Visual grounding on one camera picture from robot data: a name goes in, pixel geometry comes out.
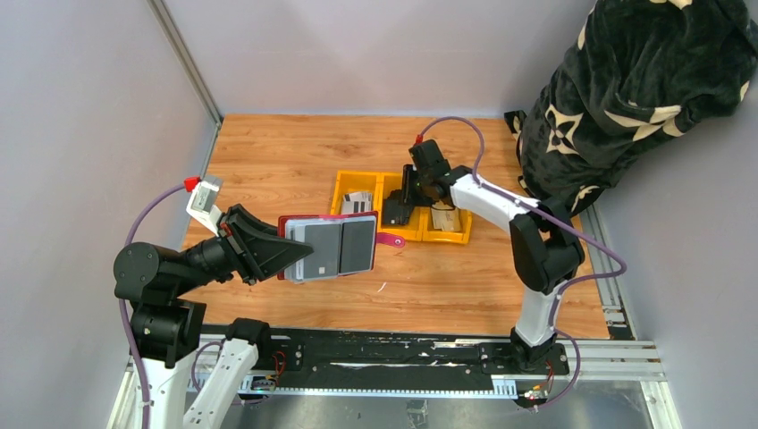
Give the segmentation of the red card holder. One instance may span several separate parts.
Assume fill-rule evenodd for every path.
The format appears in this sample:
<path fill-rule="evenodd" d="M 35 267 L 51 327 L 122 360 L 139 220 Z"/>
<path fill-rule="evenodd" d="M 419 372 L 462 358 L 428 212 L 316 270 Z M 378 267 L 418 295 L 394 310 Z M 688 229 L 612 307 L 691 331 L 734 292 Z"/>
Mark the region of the red card holder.
<path fill-rule="evenodd" d="M 400 235 L 380 232 L 376 211 L 357 214 L 300 214 L 282 216 L 278 234 L 305 244 L 312 252 L 277 274 L 280 281 L 304 283 L 369 272 L 375 265 L 375 248 L 403 248 Z"/>

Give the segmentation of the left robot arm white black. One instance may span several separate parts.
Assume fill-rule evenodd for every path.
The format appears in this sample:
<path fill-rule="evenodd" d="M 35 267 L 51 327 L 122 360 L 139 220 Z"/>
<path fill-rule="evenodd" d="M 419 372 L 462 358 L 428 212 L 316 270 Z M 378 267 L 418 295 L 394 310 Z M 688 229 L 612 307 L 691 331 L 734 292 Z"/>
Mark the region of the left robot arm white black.
<path fill-rule="evenodd" d="M 215 227 L 214 237 L 182 252 L 130 242 L 114 260 L 114 294 L 133 309 L 125 332 L 139 377 L 136 413 L 144 428 L 220 427 L 248 372 L 267 367 L 275 356 L 268 323 L 235 319 L 212 373 L 187 406 L 206 305 L 183 294 L 235 275 L 253 285 L 314 251 L 280 236 L 241 205 L 221 214 Z"/>

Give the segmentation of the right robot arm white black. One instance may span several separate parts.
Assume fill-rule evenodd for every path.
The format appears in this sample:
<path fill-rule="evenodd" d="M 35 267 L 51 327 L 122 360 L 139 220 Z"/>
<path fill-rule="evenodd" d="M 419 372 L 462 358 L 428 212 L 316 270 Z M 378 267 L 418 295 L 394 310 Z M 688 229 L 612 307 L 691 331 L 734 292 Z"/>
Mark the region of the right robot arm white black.
<path fill-rule="evenodd" d="M 495 186 L 471 168 L 451 167 L 432 139 L 417 138 L 409 149 L 413 164 L 404 189 L 432 208 L 462 209 L 510 236 L 518 278 L 525 286 L 520 316 L 510 334 L 510 360 L 533 373 L 555 342 L 560 296 L 585 260 L 560 203 L 522 198 Z"/>

